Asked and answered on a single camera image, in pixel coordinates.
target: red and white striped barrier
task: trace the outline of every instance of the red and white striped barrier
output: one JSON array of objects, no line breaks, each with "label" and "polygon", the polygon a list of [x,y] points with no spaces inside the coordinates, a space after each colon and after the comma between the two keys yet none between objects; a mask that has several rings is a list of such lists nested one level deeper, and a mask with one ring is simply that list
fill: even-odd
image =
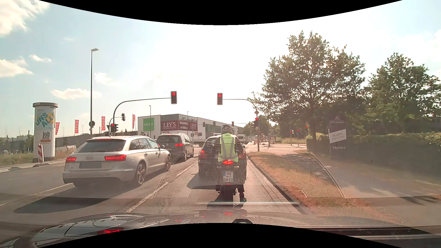
[{"label": "red and white striped barrier", "polygon": [[37,147],[38,147],[37,148],[37,151],[38,151],[38,162],[40,162],[40,164],[41,164],[41,163],[43,163],[45,161],[45,158],[43,156],[43,145],[39,144]]}]

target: dark grey car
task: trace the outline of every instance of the dark grey car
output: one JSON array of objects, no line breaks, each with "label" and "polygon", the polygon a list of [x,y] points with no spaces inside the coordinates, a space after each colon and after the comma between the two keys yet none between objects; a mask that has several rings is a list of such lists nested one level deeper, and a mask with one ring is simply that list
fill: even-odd
[{"label": "dark grey car", "polygon": [[159,145],[163,145],[172,155],[172,161],[186,161],[194,156],[194,145],[184,133],[161,134],[156,139]]}]

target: motorcyclist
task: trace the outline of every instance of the motorcyclist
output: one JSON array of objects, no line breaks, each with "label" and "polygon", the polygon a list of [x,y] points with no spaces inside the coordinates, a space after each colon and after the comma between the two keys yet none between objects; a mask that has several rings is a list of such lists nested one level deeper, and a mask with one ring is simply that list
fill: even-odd
[{"label": "motorcyclist", "polygon": [[[224,124],[220,128],[220,132],[221,135],[213,142],[214,145],[213,152],[215,152],[215,154],[218,155],[217,162],[222,162],[225,159],[231,159],[237,162],[239,159],[238,154],[244,153],[240,140],[237,137],[232,136],[233,128],[228,124]],[[245,164],[245,168],[240,168],[240,172],[241,175],[239,175],[239,180],[244,182],[247,177],[246,164]],[[221,187],[219,185],[216,186],[216,191],[220,191],[220,190]],[[245,190],[243,188],[243,184],[238,185],[237,191],[239,192],[240,201],[246,202],[247,199],[245,198],[244,195]]]}]

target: license plate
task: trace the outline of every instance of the license plate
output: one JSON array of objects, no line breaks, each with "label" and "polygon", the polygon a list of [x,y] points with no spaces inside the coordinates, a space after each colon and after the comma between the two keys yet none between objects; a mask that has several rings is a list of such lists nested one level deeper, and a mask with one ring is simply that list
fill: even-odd
[{"label": "license plate", "polygon": [[224,172],[224,181],[232,181],[233,180],[233,172],[225,171]]},{"label": "license plate", "polygon": [[99,161],[89,161],[89,162],[80,162],[80,169],[101,169],[101,162]]}]

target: motorcycle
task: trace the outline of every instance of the motorcycle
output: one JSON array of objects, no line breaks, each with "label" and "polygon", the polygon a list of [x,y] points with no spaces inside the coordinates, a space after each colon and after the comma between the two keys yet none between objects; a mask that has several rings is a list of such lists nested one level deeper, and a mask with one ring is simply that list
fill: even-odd
[{"label": "motorcycle", "polygon": [[232,202],[237,193],[238,185],[243,184],[239,178],[241,175],[240,166],[232,160],[225,160],[219,163],[217,168],[219,169],[218,185],[220,187],[216,190],[224,198],[224,201]]}]

